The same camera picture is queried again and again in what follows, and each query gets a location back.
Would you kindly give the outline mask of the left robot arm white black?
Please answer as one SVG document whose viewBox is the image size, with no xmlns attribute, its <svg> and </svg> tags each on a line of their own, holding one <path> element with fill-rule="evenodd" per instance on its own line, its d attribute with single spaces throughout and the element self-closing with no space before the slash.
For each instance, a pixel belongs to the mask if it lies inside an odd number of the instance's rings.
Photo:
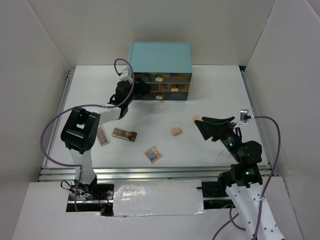
<svg viewBox="0 0 320 240">
<path fill-rule="evenodd" d="M 86 110 L 74 107 L 63 127 L 60 138 L 72 157 L 75 167 L 76 193 L 88 200 L 98 194 L 97 176 L 93 169 L 91 148 L 94 146 L 99 125 L 122 119 L 128 106 L 140 97 L 148 95 L 151 85 L 141 78 L 130 82 L 121 80 L 105 107 Z"/>
</svg>

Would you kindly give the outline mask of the beige makeup sponge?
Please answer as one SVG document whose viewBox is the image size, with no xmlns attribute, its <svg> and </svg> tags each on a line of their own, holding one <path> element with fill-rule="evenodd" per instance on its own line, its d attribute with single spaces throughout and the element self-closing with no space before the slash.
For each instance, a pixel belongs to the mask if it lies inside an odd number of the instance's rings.
<svg viewBox="0 0 320 240">
<path fill-rule="evenodd" d="M 195 115 L 195 116 L 193 117 L 193 121 L 196 122 L 196 121 L 203 121 L 203 120 L 202 120 L 202 118 L 201 118 L 200 116 Z"/>
<path fill-rule="evenodd" d="M 182 133 L 182 129 L 181 128 L 179 128 L 179 127 L 172 127 L 171 128 L 171 134 L 173 135 L 173 136 L 178 136 L 178 135 L 180 135 Z"/>
</svg>

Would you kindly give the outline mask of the pink eyeshadow palette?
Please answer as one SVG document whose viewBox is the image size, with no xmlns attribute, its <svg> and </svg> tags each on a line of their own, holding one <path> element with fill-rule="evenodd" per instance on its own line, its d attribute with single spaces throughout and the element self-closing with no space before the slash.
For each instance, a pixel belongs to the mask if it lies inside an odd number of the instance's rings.
<svg viewBox="0 0 320 240">
<path fill-rule="evenodd" d="M 110 143 L 108 135 L 102 125 L 98 126 L 96 137 L 101 147 Z"/>
</svg>

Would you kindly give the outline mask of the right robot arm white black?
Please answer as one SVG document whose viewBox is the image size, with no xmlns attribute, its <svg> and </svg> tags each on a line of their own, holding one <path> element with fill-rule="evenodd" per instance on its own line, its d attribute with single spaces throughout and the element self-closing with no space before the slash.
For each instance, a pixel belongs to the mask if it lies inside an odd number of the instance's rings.
<svg viewBox="0 0 320 240">
<path fill-rule="evenodd" d="M 219 174 L 217 181 L 203 182 L 199 187 L 203 196 L 228 196 L 237 209 L 224 224 L 234 223 L 240 217 L 243 229 L 251 240 L 283 240 L 265 193 L 269 181 L 263 181 L 258 164 L 262 162 L 262 145 L 254 140 L 244 142 L 240 127 L 251 119 L 242 113 L 240 122 L 233 117 L 217 119 L 195 116 L 193 121 L 204 140 L 221 141 L 236 163 Z"/>
</svg>

